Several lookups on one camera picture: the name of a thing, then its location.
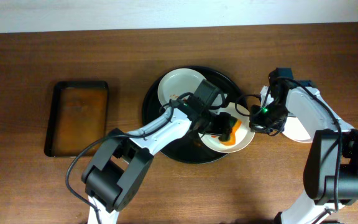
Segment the black rectangular water tray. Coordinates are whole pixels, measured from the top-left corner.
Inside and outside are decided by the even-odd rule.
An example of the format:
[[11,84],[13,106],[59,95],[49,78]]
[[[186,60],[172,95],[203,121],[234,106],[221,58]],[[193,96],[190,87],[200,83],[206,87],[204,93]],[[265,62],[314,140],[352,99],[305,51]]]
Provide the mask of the black rectangular water tray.
[[102,80],[60,81],[53,87],[45,137],[48,157],[75,157],[105,135],[109,87]]

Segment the white plate with sauce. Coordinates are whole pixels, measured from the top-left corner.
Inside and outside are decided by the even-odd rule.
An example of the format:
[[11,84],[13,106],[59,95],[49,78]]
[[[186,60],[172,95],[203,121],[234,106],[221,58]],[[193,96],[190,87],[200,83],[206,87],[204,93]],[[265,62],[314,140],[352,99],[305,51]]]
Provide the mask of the white plate with sauce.
[[[267,90],[268,86],[265,85],[260,91],[261,103],[263,103],[266,98]],[[267,106],[272,102],[273,98],[268,95],[265,105]],[[300,120],[291,113],[288,114],[282,134],[287,138],[300,143],[312,143],[313,141],[304,126],[301,124]]]

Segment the grey-white plate with sauce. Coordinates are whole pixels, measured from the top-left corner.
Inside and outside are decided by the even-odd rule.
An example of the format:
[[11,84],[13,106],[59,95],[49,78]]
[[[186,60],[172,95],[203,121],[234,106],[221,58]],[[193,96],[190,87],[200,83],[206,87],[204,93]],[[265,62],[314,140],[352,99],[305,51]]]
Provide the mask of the grey-white plate with sauce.
[[205,79],[206,77],[200,72],[190,68],[172,70],[163,76],[158,84],[158,100],[161,105],[165,105],[170,100],[176,100],[184,93],[194,93]]

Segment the orange green scrub sponge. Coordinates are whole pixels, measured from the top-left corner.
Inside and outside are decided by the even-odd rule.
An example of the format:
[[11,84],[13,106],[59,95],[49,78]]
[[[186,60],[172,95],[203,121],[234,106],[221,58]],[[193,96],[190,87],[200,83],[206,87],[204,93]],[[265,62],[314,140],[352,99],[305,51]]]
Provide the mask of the orange green scrub sponge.
[[240,128],[241,124],[242,124],[241,120],[238,120],[236,118],[230,119],[229,121],[224,123],[221,134],[212,134],[211,137],[213,139],[218,140],[218,137],[220,135],[225,134],[225,133],[231,133],[231,137],[232,137],[231,143],[221,143],[221,142],[220,143],[225,146],[233,146],[236,143],[236,132]]

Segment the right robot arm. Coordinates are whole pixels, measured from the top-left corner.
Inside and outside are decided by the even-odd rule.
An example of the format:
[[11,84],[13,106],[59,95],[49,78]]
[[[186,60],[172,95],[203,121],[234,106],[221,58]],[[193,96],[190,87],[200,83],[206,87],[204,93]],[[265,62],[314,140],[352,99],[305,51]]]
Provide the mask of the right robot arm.
[[358,130],[328,106],[312,81],[295,80],[290,68],[276,68],[268,80],[261,104],[251,107],[251,131],[274,136],[292,114],[312,139],[304,191],[274,222],[322,223],[358,200]]

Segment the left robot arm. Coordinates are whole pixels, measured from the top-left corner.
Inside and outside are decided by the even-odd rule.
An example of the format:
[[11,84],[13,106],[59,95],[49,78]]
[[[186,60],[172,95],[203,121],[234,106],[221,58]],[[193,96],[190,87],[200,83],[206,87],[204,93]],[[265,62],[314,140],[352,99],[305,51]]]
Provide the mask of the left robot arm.
[[98,150],[81,180],[89,206],[88,223],[116,223],[119,212],[134,198],[154,156],[189,132],[233,141],[240,122],[213,103],[222,91],[203,80],[194,92],[170,100],[166,110],[149,124],[124,133],[111,131],[98,141]]

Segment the round black serving tray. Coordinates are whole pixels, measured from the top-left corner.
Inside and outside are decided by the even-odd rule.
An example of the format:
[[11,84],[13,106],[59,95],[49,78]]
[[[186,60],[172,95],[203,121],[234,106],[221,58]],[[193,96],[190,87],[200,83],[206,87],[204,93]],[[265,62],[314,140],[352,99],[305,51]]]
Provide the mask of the round black serving tray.
[[[226,101],[234,102],[243,95],[243,91],[223,73],[208,67],[190,65],[189,69],[200,72],[209,82],[216,85],[224,93],[227,93]],[[142,124],[145,126],[160,116],[161,104],[157,97],[158,84],[161,79],[157,79],[148,90],[142,104]],[[160,152],[167,157],[187,164],[205,164],[214,162],[225,157],[226,153],[216,152],[207,147],[203,141],[206,136],[198,137],[195,133],[188,133],[181,139],[177,139]]]

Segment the cream plate with sauce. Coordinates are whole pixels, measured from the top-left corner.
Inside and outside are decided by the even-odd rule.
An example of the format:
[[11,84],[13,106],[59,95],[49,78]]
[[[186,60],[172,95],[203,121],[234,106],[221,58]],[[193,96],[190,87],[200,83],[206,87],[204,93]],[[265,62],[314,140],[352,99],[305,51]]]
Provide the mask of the cream plate with sauce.
[[241,115],[238,113],[235,109],[235,103],[231,102],[228,104],[226,108],[220,108],[217,110],[217,114],[220,112],[229,113],[231,116],[237,118],[239,121],[241,121],[241,125],[239,126],[238,130],[234,133],[236,141],[233,145],[227,146],[221,143],[218,140],[217,136],[213,136],[210,134],[201,134],[199,133],[199,137],[201,138],[201,141],[204,145],[206,145],[208,148],[212,149],[216,152],[221,153],[232,153],[237,152],[245,148],[250,144],[252,139],[254,138],[255,133],[250,130],[249,127],[249,111],[241,106],[240,104],[237,104],[237,109],[243,113],[246,114],[246,116]]

